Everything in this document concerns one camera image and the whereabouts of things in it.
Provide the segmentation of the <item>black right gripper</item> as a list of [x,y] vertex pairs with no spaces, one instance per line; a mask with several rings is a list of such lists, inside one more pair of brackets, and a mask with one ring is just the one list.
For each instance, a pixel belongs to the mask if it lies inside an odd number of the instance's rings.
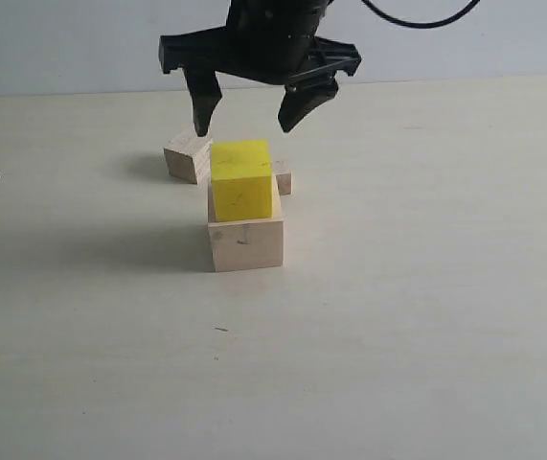
[[336,74],[353,76],[361,55],[352,44],[316,35],[329,5],[308,0],[232,1],[222,26],[161,36],[162,71],[184,69],[195,134],[208,134],[221,100],[215,72],[286,86],[278,112],[284,133],[332,100],[339,90]]

